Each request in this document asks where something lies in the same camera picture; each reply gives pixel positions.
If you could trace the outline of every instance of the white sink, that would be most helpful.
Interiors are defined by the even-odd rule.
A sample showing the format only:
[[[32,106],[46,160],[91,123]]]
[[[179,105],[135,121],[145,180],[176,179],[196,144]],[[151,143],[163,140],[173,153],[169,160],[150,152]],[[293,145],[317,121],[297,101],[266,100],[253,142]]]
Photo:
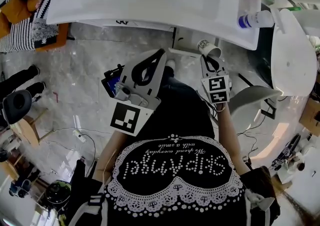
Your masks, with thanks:
[[[48,23],[121,19],[183,26],[256,49],[258,29],[243,30],[237,18],[256,12],[261,0],[51,0]]]

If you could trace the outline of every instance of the white lace pattern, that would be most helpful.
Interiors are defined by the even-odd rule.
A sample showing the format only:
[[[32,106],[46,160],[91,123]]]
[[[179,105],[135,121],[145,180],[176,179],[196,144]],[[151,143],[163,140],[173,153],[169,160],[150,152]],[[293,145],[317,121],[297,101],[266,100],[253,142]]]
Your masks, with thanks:
[[[181,177],[175,176],[172,182],[165,189],[155,194],[148,196],[133,194],[125,190],[121,183],[117,180],[117,176],[119,175],[119,167],[122,165],[124,159],[131,151],[140,145],[154,140],[136,142],[124,149],[122,154],[117,158],[113,171],[113,180],[108,184],[107,191],[104,191],[107,198],[109,198],[110,195],[112,196],[112,200],[115,201],[115,209],[117,209],[117,207],[121,209],[127,206],[125,210],[128,210],[129,214],[132,212],[134,217],[141,212],[144,212],[145,214],[152,213],[154,216],[157,216],[159,215],[159,211],[165,210],[167,207],[172,206],[173,210],[178,209],[178,206],[182,209],[185,209],[187,207],[190,208],[188,206],[189,204],[196,203],[198,205],[196,210],[198,209],[200,212],[202,212],[204,211],[204,208],[205,210],[208,210],[207,208],[211,207],[216,209],[215,205],[217,205],[217,209],[220,210],[229,202],[239,201],[239,196],[243,194],[243,184],[239,175],[234,171],[234,166],[231,162],[230,156],[224,147],[219,142],[208,137],[191,136],[182,137],[182,139],[199,140],[217,147],[224,154],[225,158],[228,160],[229,166],[232,168],[229,180],[219,187],[204,189],[193,186],[184,181]]]

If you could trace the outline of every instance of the white bottle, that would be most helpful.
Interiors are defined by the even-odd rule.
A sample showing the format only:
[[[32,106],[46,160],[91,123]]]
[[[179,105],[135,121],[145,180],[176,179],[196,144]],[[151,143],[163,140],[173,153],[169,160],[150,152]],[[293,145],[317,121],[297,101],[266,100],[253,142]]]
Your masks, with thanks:
[[[271,12],[267,10],[243,15],[238,19],[238,24],[241,28],[273,27],[274,22]]]

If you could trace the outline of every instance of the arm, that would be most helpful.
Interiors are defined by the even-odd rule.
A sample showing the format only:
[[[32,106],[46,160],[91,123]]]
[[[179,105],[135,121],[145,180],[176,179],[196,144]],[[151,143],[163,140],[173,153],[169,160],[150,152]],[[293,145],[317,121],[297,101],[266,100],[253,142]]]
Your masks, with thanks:
[[[219,104],[217,110],[222,110],[223,106]],[[228,151],[235,170],[239,175],[243,175],[250,171],[247,165],[242,160],[240,144],[231,121],[228,104],[225,104],[225,109],[218,112],[218,127],[219,127],[219,142]]]
[[[93,179],[103,182],[103,178],[107,180],[111,176],[116,158],[124,149],[127,139],[127,134],[114,131],[96,164]]]

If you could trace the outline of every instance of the wooden stool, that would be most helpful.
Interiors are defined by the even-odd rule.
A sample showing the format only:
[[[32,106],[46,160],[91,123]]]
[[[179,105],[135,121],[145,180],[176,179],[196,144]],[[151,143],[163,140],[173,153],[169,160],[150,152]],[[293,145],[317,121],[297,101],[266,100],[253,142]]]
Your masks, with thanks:
[[[33,147],[39,146],[39,142],[46,138],[48,135],[53,133],[53,130],[46,133],[41,138],[38,135],[37,129],[36,129],[36,121],[40,119],[48,109],[46,108],[42,113],[39,114],[38,117],[33,119],[30,116],[25,116],[23,119],[19,120],[17,123],[15,123],[11,129],[15,134],[17,134],[20,139],[27,140]]]

